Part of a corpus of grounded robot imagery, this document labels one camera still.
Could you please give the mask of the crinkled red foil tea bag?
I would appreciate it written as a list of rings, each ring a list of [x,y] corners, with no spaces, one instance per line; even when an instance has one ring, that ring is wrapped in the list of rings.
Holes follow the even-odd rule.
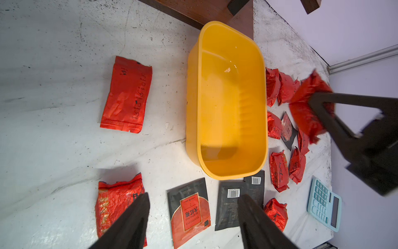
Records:
[[[278,105],[290,103],[292,97],[301,85],[301,82],[298,79],[293,80],[291,76],[283,72],[279,73],[279,81],[280,89],[277,97]]]

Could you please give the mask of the red tea bag gold text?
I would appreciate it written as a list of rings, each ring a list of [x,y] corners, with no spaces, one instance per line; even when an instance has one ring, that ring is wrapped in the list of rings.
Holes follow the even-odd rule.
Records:
[[[271,153],[269,159],[269,168],[271,173],[271,181],[275,189],[279,193],[288,189],[289,171],[284,150],[279,153]]]

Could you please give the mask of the yellow plastic storage box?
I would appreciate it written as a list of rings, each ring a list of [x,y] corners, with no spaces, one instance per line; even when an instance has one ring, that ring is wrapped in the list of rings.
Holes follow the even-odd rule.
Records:
[[[257,44],[219,21],[189,53],[186,151],[213,179],[254,175],[267,160],[265,69]]]

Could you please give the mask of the red gold striped tea bag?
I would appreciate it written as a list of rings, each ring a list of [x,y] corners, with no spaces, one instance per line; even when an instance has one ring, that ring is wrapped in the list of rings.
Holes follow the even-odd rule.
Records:
[[[282,123],[281,120],[273,113],[267,112],[268,137],[273,139],[281,139]]]

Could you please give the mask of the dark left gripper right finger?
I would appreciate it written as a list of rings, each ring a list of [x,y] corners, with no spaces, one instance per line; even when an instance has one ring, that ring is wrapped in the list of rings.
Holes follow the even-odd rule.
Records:
[[[238,198],[238,220],[245,249],[296,249],[249,195]]]

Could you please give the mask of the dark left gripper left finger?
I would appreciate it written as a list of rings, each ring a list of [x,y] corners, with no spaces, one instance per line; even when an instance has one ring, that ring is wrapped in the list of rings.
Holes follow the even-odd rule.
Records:
[[[149,195],[141,194],[90,249],[142,249],[149,211]]]

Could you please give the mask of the black red patterned tea bag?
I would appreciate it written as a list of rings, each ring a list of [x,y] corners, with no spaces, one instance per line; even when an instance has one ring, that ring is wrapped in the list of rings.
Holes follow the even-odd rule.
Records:
[[[282,124],[281,138],[286,148],[291,150],[294,139],[298,134],[298,131],[293,127],[287,112],[284,112],[283,117],[281,119],[281,124]]]

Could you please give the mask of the small red tea bag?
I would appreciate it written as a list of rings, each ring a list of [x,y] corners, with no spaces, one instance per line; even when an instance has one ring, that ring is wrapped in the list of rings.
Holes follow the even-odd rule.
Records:
[[[272,107],[277,100],[280,91],[279,70],[266,68],[266,93],[267,105]]]

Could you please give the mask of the black green label tea bag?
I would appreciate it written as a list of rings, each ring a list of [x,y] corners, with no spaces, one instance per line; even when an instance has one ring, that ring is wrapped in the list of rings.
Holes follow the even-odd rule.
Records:
[[[215,231],[239,226],[238,198],[246,193],[244,181],[221,181],[219,184]]]

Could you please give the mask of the black red label tea bag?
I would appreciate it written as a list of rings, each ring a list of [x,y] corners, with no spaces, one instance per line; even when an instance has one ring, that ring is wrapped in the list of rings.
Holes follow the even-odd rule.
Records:
[[[264,170],[260,170],[257,174],[244,178],[246,194],[249,195],[260,208],[263,208],[264,204],[264,181]]]

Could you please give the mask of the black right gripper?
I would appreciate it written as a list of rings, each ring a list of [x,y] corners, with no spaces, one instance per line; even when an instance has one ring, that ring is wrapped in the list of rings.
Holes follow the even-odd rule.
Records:
[[[359,134],[326,109],[327,104],[378,109],[381,113]],[[381,196],[398,188],[398,100],[377,96],[317,92],[309,100],[344,158],[347,170]]]

